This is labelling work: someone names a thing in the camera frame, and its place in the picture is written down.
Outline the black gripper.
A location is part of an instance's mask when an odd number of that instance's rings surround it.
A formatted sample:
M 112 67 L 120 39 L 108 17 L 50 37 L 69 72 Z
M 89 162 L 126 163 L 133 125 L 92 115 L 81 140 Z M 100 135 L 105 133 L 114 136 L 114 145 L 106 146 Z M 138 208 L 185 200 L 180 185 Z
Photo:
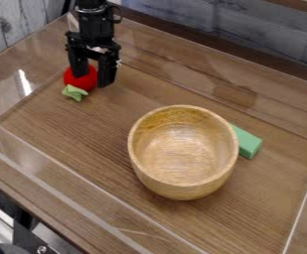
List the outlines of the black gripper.
M 98 61 L 100 87 L 114 83 L 121 45 L 114 41 L 114 25 L 122 21 L 121 10 L 106 0 L 77 0 L 78 31 L 68 31 L 68 52 L 73 74 L 89 73 L 88 60 Z

